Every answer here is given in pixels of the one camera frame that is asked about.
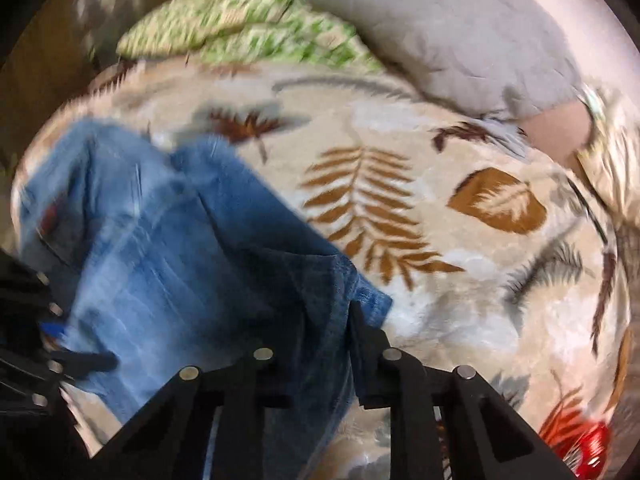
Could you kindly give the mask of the green white patterned quilt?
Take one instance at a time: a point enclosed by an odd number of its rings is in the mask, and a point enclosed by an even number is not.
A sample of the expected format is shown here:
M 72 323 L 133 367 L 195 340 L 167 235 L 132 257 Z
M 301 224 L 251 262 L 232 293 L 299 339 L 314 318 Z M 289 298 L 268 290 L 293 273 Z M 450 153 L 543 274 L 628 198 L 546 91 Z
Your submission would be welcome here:
M 356 29 L 306 0 L 169 0 L 119 39 L 127 60 L 195 54 L 212 64 L 308 63 L 379 74 Z

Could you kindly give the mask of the blue denim jeans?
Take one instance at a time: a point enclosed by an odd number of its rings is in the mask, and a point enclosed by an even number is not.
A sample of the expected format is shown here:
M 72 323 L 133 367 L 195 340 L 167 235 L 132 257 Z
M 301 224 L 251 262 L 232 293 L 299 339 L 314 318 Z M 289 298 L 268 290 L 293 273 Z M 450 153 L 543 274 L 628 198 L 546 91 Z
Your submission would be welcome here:
M 85 119 L 15 198 L 20 258 L 70 310 L 64 344 L 117 358 L 82 390 L 126 422 L 183 367 L 270 348 L 294 405 L 267 415 L 265 475 L 308 477 L 352 403 L 348 307 L 380 326 L 389 296 L 214 134 L 165 153 Z

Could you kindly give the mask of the cream floral cloth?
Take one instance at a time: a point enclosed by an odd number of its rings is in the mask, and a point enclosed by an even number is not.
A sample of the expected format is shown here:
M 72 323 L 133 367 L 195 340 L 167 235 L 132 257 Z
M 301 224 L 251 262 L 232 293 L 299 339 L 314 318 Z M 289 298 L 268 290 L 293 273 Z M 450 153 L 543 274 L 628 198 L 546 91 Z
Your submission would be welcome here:
M 600 82 L 582 86 L 592 120 L 577 153 L 582 171 L 617 224 L 639 227 L 639 109 L 620 90 Z

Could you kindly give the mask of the grey quilted pillow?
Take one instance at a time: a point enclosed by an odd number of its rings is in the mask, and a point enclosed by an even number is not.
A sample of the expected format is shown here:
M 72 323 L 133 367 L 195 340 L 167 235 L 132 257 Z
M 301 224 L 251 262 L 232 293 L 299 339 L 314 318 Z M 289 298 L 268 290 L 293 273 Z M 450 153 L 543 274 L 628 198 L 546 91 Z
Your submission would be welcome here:
M 518 119 L 582 88 L 565 35 L 535 0 L 307 0 L 352 24 L 427 99 Z

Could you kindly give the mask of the red plastic basket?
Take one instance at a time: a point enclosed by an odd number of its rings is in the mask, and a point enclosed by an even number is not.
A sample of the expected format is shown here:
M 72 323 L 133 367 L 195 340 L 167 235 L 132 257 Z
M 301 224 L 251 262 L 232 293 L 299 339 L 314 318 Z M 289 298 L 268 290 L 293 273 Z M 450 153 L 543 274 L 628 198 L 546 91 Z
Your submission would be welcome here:
M 586 419 L 579 408 L 558 404 L 538 434 L 577 479 L 601 478 L 611 442 L 610 428 L 603 420 Z

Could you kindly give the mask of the beige leaf-pattern blanket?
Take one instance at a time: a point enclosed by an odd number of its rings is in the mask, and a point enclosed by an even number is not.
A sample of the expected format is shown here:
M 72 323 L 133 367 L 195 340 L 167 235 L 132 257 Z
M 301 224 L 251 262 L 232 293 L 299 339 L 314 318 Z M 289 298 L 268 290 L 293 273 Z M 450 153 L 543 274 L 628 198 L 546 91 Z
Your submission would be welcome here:
M 300 220 L 392 300 L 390 342 L 429 367 L 473 367 L 538 431 L 558 405 L 610 428 L 632 341 L 614 223 L 582 177 L 521 130 L 422 101 L 389 77 L 305 64 L 169 60 L 59 108 L 15 195 L 85 119 L 170 153 L 223 138 Z M 390 413 L 352 403 L 308 477 L 390 469 Z

